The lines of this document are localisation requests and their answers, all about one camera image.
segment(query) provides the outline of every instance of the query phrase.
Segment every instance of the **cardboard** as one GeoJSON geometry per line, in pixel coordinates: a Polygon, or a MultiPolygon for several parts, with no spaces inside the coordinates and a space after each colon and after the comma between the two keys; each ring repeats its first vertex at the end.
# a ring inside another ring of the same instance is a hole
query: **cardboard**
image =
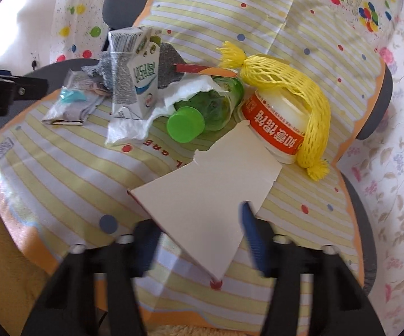
{"type": "Polygon", "coordinates": [[[239,206],[264,202],[281,164],[242,121],[186,166],[132,191],[169,237],[215,279],[231,264],[243,232],[239,206]]]}

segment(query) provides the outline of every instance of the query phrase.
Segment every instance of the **white wall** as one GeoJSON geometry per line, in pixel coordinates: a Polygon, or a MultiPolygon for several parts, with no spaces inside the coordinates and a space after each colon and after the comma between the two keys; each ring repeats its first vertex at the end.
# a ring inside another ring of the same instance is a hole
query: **white wall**
{"type": "Polygon", "coordinates": [[[0,68],[15,75],[32,70],[32,52],[49,64],[50,32],[56,0],[3,0],[0,3],[0,68]]]}

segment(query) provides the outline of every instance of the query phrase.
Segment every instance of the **milk carton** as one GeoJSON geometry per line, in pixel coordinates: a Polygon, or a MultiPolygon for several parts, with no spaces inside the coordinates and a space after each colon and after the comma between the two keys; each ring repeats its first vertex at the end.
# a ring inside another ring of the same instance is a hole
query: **milk carton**
{"type": "Polygon", "coordinates": [[[158,60],[162,31],[131,27],[109,32],[114,78],[112,115],[142,120],[158,92],[158,60]]]}

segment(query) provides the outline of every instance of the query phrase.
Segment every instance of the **plastic bottle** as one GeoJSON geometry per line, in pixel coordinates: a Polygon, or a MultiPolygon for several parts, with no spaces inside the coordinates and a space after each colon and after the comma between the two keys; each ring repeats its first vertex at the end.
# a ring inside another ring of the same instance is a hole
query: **plastic bottle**
{"type": "Polygon", "coordinates": [[[295,162],[310,115],[303,99],[285,88],[257,90],[238,109],[238,116],[250,121],[267,149],[285,164],[295,162]]]}
{"type": "Polygon", "coordinates": [[[234,108],[244,96],[244,87],[236,78],[214,77],[224,90],[199,92],[187,101],[174,104],[177,112],[167,121],[167,131],[175,141],[188,143],[203,131],[218,131],[230,120],[234,108]]]}

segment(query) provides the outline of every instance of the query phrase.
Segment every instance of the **yellow foam net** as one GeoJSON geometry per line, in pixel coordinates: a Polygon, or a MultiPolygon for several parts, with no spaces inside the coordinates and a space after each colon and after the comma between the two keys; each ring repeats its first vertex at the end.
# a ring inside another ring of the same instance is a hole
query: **yellow foam net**
{"type": "Polygon", "coordinates": [[[283,61],[267,55],[245,53],[226,41],[222,54],[222,68],[240,68],[242,80],[258,89],[286,88],[303,98],[311,108],[306,134],[297,152],[297,163],[306,168],[313,180],[320,180],[329,173],[328,163],[322,159],[330,134],[331,109],[320,87],[302,72],[283,61]]]}

